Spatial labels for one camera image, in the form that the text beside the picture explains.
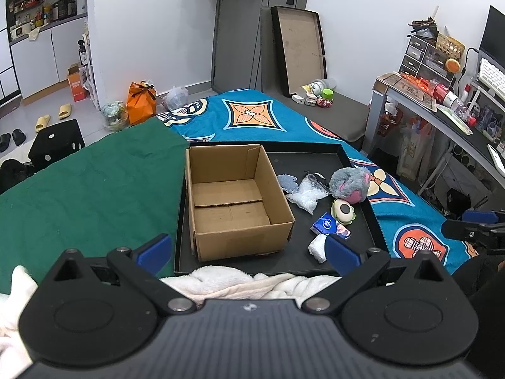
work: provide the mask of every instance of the blue patterned blanket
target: blue patterned blanket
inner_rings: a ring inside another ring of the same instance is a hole
[[[341,143],[356,167],[372,173],[368,199],[392,256],[412,258],[429,249],[453,273],[477,254],[468,243],[445,239],[440,233],[443,216],[395,178],[334,133],[261,92],[230,91],[157,117],[188,141]]]

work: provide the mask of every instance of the black tray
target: black tray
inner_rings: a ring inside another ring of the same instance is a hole
[[[352,167],[344,149],[339,144],[314,144],[303,142],[194,142],[191,147],[208,145],[243,145],[259,143],[266,150],[277,175],[289,174],[298,178],[305,177],[305,171],[318,172],[327,180],[338,169]],[[222,259],[218,261],[199,262],[191,253],[188,226],[188,209],[186,204],[186,183],[183,184],[179,208],[179,223],[175,248],[174,273],[186,275],[205,265],[221,265],[238,268],[248,274],[264,273],[276,275],[292,273],[295,275],[314,276],[336,274],[328,262],[322,264],[309,254],[308,246],[316,237],[310,231],[311,226],[325,212],[330,212],[333,198],[328,196],[318,201],[314,215],[302,210],[295,204],[289,206],[296,219],[291,240],[280,252],[261,256]],[[355,205],[356,219],[348,225],[351,232],[349,241],[366,250],[378,247],[387,251],[386,241],[377,218],[368,200]]]

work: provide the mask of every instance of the gray door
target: gray door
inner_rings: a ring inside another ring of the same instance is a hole
[[[218,0],[214,31],[214,91],[261,89],[259,13],[262,5],[304,9],[307,0]]]

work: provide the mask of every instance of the blue gripper pad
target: blue gripper pad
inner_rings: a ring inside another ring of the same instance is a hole
[[[156,275],[170,261],[171,257],[172,239],[170,235],[161,234],[135,250],[132,259],[151,275]]]
[[[347,275],[362,264],[360,255],[345,246],[338,235],[328,235],[326,237],[324,252],[326,260],[340,276]]]
[[[461,220],[464,222],[476,222],[479,224],[497,224],[498,215],[493,211],[490,212],[478,212],[478,211],[465,211],[461,215]]]

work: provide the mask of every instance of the orange bag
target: orange bag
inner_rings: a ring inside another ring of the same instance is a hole
[[[143,123],[156,113],[156,90],[145,81],[131,83],[126,101],[130,125]]]

